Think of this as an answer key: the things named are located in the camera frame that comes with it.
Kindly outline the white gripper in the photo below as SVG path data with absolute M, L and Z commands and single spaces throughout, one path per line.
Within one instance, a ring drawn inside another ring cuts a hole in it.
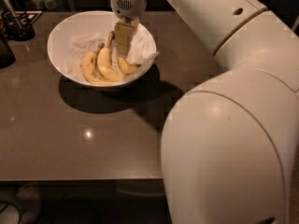
M 148 0 L 110 0 L 112 11 L 120 20 L 114 26 L 115 45 L 118 54 L 126 57 L 137 31 L 139 19 Z

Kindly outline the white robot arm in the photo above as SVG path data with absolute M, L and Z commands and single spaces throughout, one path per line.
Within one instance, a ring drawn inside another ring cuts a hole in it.
M 110 0 L 137 18 L 147 0 Z M 163 128 L 172 224 L 289 224 L 299 144 L 299 41 L 258 0 L 167 0 L 221 66 Z

